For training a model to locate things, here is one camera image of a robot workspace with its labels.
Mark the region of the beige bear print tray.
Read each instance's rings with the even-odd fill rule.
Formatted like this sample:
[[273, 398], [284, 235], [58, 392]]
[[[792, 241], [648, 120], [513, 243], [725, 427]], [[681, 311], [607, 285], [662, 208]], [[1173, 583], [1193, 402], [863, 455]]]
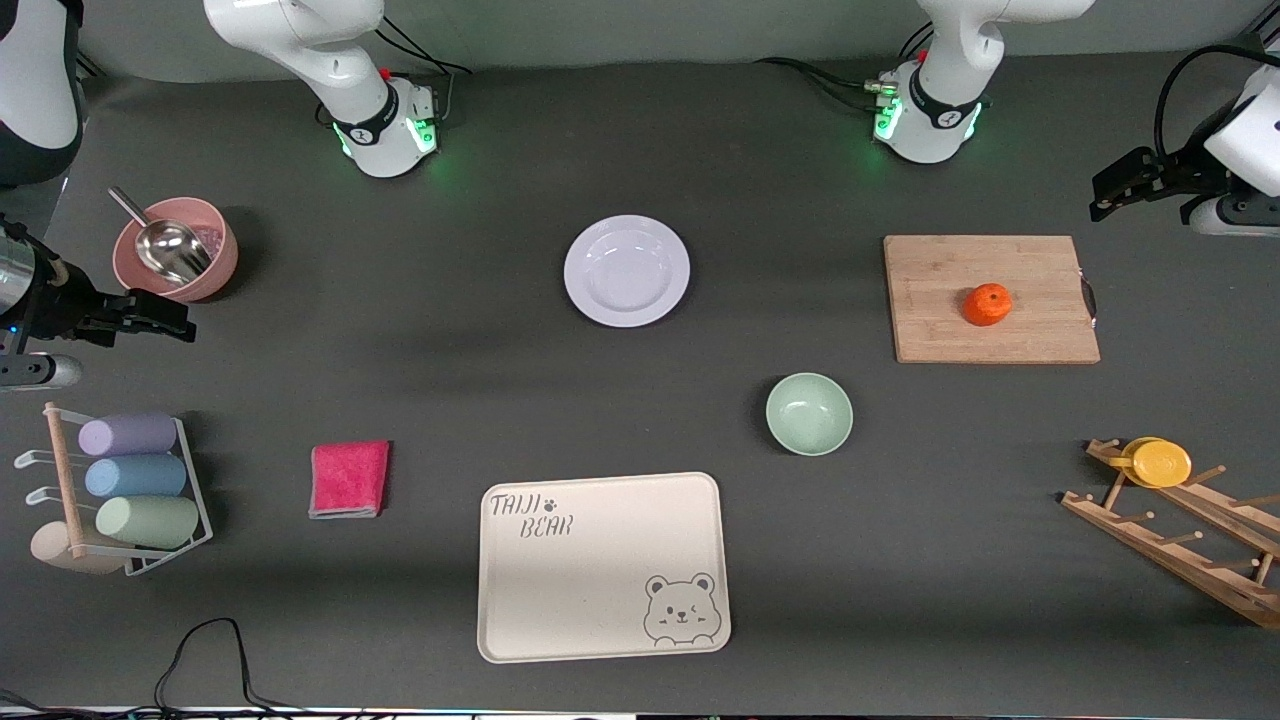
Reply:
[[730, 642], [721, 493], [703, 471], [493, 486], [479, 533], [477, 650], [490, 664]]

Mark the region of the wooden peg mug rack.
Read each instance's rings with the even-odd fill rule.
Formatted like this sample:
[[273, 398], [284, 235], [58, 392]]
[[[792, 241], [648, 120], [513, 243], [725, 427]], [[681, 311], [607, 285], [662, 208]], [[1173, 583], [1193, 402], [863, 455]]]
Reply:
[[[1101, 498], [1064, 492], [1059, 503], [1238, 616], [1263, 629], [1280, 632], [1280, 492], [1233, 497], [1210, 487], [1212, 479], [1226, 471], [1224, 465], [1197, 470], [1193, 461], [1190, 479], [1181, 486], [1162, 489], [1140, 487], [1105, 462], [1106, 457], [1120, 455], [1132, 441], [1089, 439], [1083, 447], [1085, 455], [1114, 471], [1114, 482]], [[1192, 543], [1204, 538], [1202, 530], [1162, 536], [1148, 527], [1155, 520], [1155, 512], [1119, 512], [1116, 503], [1129, 487], [1157, 495], [1211, 530], [1243, 546], [1248, 556], [1210, 559], [1192, 548]]]

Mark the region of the yellow cup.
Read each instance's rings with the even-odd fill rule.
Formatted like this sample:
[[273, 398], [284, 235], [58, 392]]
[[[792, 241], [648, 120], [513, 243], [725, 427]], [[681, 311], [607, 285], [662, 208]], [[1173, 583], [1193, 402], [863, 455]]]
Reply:
[[1181, 486], [1190, 479], [1192, 471], [1189, 454], [1180, 445], [1158, 437], [1134, 439], [1120, 455], [1103, 461], [1126, 479], [1149, 489]]

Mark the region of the metal scoop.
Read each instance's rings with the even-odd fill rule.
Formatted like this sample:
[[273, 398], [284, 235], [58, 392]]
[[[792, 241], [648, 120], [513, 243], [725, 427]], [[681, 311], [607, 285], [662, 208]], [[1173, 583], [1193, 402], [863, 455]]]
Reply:
[[170, 284], [182, 287], [196, 281], [212, 264], [212, 256], [187, 224], [152, 217], [118, 186], [108, 193], [140, 224], [134, 250], [140, 260]]

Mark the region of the blue cup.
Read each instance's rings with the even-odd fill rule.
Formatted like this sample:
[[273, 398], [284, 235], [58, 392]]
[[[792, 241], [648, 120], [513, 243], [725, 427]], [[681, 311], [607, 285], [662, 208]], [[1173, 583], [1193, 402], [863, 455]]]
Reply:
[[86, 489], [99, 498], [128, 496], [177, 497], [187, 484], [186, 462], [170, 454], [104, 457], [84, 474]]

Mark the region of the white round plate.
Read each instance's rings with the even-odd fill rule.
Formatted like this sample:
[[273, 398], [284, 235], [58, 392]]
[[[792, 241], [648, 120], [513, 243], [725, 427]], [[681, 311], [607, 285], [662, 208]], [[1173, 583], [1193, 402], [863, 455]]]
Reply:
[[640, 215], [600, 219], [579, 233], [563, 265], [570, 301], [588, 319], [613, 328], [662, 320], [686, 295], [692, 263], [667, 224]]

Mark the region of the pink bowl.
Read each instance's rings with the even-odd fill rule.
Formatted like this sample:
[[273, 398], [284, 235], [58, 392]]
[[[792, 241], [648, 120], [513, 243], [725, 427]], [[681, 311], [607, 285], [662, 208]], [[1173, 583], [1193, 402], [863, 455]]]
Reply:
[[116, 237], [111, 252], [111, 268], [116, 281], [127, 290], [146, 290], [161, 297], [183, 304], [202, 302], [230, 281], [239, 261], [239, 246], [220, 209], [202, 199], [174, 197], [147, 208], [151, 217], [179, 220], [202, 237], [212, 238], [211, 264], [195, 281], [177, 286], [148, 269], [134, 249], [141, 225], [131, 220]]

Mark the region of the green cup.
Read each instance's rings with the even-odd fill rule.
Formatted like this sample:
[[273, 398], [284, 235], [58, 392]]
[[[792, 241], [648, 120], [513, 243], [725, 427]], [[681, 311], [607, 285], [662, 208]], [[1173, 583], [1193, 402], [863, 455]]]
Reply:
[[108, 500], [95, 518], [96, 530], [115, 541], [177, 550], [198, 529], [196, 502], [186, 497], [123, 496]]

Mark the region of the purple cup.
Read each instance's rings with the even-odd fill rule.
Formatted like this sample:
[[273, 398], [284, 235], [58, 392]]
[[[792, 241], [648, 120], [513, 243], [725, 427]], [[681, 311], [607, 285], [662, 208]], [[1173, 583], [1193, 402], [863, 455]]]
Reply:
[[166, 454], [177, 442], [177, 425], [164, 413], [116, 414], [84, 423], [77, 439], [92, 457]]

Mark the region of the wooden cutting board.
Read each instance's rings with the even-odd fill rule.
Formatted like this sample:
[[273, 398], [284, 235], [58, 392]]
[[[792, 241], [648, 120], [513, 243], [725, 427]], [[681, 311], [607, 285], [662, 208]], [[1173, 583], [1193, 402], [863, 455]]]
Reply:
[[[890, 234], [883, 240], [896, 357], [908, 364], [1092, 365], [1100, 361], [1069, 236]], [[1009, 315], [974, 325], [965, 297], [1010, 292]]]

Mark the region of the pink folded cloth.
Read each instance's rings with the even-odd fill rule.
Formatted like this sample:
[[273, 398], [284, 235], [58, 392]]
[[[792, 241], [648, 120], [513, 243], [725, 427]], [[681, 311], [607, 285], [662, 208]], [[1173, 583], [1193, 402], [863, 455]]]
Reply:
[[319, 445], [311, 451], [308, 518], [360, 519], [381, 515], [392, 442], [366, 439]]

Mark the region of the light green bowl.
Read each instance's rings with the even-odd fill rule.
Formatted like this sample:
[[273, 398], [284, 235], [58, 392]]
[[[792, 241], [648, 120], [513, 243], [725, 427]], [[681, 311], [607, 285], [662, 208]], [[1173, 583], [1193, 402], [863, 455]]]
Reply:
[[774, 383], [764, 414], [773, 439], [800, 456], [832, 454], [852, 433], [854, 410], [847, 392], [818, 373], [795, 373]]

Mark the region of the orange fruit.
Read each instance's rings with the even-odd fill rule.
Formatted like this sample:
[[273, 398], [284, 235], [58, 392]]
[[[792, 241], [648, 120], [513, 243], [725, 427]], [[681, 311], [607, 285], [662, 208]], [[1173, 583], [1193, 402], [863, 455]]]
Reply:
[[1000, 283], [984, 283], [973, 288], [963, 300], [963, 318], [977, 327], [1001, 323], [1014, 309], [1011, 292]]

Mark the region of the beige cup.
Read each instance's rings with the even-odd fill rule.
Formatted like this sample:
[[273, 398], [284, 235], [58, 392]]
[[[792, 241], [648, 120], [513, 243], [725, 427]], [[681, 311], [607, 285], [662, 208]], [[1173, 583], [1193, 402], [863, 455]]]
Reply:
[[105, 575], [122, 570], [129, 560], [122, 556], [87, 553], [77, 559], [70, 550], [70, 537], [64, 521], [50, 521], [32, 536], [31, 555], [52, 568], [91, 575]]

